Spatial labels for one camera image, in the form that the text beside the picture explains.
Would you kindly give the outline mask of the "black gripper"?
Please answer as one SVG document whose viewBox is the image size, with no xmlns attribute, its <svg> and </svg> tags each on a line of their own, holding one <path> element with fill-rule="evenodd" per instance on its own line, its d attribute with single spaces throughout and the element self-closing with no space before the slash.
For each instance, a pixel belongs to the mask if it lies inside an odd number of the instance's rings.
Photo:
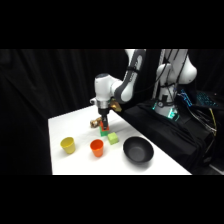
<svg viewBox="0 0 224 224">
<path fill-rule="evenodd" d="M 102 116 L 102 126 L 103 126 L 103 129 L 109 130 L 108 129 L 109 128 L 109 126 L 108 126 L 108 118 L 107 118 L 107 115 L 109 114 L 109 109 L 108 108 L 99 108 L 98 112 Z"/>
</svg>

